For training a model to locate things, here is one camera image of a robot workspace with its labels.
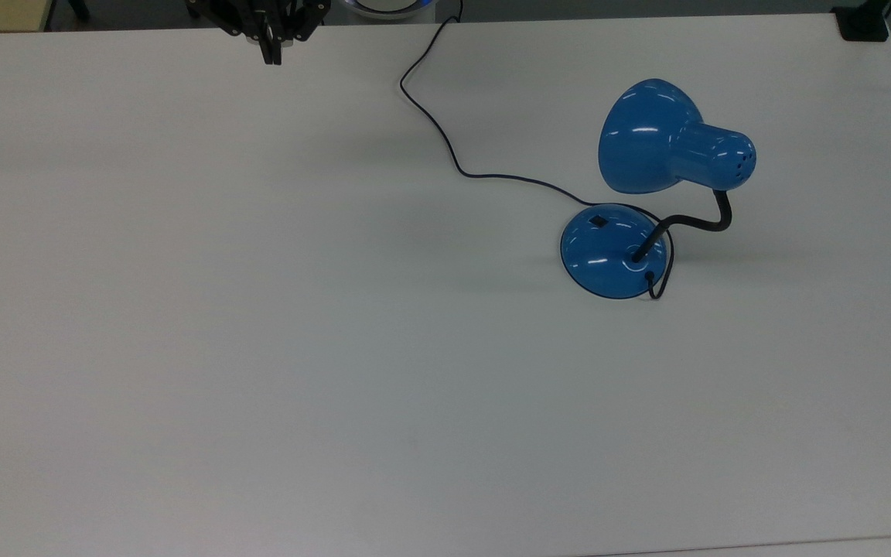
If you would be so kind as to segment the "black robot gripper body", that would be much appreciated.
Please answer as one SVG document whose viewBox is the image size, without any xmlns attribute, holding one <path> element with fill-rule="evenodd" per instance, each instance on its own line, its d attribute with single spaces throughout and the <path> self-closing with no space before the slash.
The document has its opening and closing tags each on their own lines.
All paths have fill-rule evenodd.
<svg viewBox="0 0 891 557">
<path fill-rule="evenodd" d="M 307 41 L 325 21 L 331 2 L 188 1 L 186 7 L 232 36 L 285 43 Z"/>
</svg>

